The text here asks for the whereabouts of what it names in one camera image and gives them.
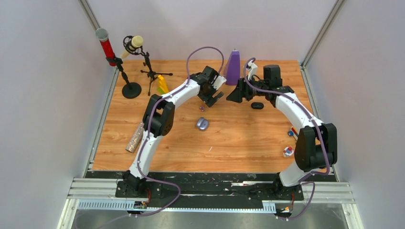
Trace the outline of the black earbud charging case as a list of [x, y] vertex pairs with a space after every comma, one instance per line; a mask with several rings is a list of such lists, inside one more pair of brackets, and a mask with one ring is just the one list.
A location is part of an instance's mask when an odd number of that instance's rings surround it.
[[251, 103], [251, 108], [256, 110], [261, 110], [264, 108], [264, 104], [260, 102], [253, 102]]

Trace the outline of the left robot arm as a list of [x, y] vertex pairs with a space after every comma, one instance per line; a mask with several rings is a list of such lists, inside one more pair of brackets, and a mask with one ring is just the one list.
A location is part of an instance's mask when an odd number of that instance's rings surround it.
[[163, 137], [173, 128], [176, 109], [196, 96], [212, 107], [223, 96], [219, 89], [225, 82], [225, 77], [206, 66], [202, 72], [189, 75], [172, 91], [150, 97], [142, 118], [144, 131], [140, 147], [134, 162], [123, 175], [123, 182], [130, 194], [135, 197], [145, 194], [151, 161]]

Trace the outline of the lavender oval charging case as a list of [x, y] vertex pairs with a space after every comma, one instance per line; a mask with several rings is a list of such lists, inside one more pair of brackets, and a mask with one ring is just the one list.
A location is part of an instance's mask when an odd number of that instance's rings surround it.
[[204, 117], [200, 117], [196, 123], [196, 127], [200, 131], [205, 131], [209, 127], [209, 121], [205, 119]]

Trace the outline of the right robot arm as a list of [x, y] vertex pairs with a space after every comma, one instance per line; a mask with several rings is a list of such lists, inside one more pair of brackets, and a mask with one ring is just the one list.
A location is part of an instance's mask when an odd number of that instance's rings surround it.
[[292, 187], [314, 174], [337, 162], [337, 128], [332, 123], [325, 123], [314, 116], [300, 102], [290, 86], [284, 86], [279, 65], [266, 65], [263, 78], [256, 79], [257, 66], [253, 61], [245, 64], [244, 76], [239, 79], [236, 88], [227, 96], [228, 101], [241, 103], [250, 101], [255, 96], [263, 96], [279, 110], [298, 133], [294, 149], [294, 162], [281, 171], [274, 182], [273, 194], [278, 199], [285, 199], [292, 192]]

